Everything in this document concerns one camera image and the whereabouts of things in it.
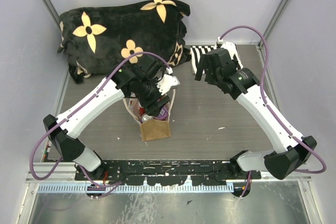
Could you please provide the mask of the brown canvas bag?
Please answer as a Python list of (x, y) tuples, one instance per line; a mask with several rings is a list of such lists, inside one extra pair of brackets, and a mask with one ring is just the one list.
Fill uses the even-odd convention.
[(144, 114), (144, 110), (140, 108), (138, 99), (123, 99), (123, 104), (127, 112), (132, 116), (132, 118), (140, 127), (140, 135), (143, 142), (171, 137), (170, 116), (175, 96), (176, 91), (173, 90), (171, 100), (166, 104), (169, 106), (169, 116), (166, 120), (160, 121), (153, 117), (153, 119), (144, 123), (141, 123), (141, 116)]

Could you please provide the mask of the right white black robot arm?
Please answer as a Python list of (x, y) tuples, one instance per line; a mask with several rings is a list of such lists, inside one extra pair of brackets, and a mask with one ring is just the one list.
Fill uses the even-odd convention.
[(250, 170), (271, 173), (279, 180), (304, 164), (316, 148), (313, 136), (303, 136), (267, 98), (253, 72), (240, 66), (238, 57), (224, 48), (201, 54), (195, 80), (204, 79), (220, 88), (243, 106), (258, 123), (272, 144), (269, 151), (242, 151), (231, 158), (230, 172), (241, 179)]

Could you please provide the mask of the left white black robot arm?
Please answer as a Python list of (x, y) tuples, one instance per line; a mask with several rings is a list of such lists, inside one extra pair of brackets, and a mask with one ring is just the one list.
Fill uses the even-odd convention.
[(171, 68), (157, 78), (140, 67), (122, 67), (105, 77), (81, 101), (58, 116), (48, 115), (43, 123), (48, 138), (66, 162), (82, 166), (93, 180), (105, 174), (102, 160), (79, 140), (82, 131), (102, 112), (113, 104), (130, 98), (138, 99), (148, 116), (159, 116), (162, 108), (170, 101), (167, 93), (179, 84)]

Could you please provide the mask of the purple soda can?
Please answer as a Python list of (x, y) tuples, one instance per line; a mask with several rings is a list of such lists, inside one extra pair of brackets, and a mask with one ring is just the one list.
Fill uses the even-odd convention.
[(164, 121), (169, 116), (169, 106), (165, 105), (159, 112), (158, 116), (155, 116), (154, 118), (156, 120)]
[(147, 121), (149, 121), (149, 120), (151, 120), (151, 119), (153, 119), (153, 116), (151, 116), (151, 115), (147, 115), (147, 114), (143, 114), (143, 115), (141, 116), (141, 123), (147, 122)]

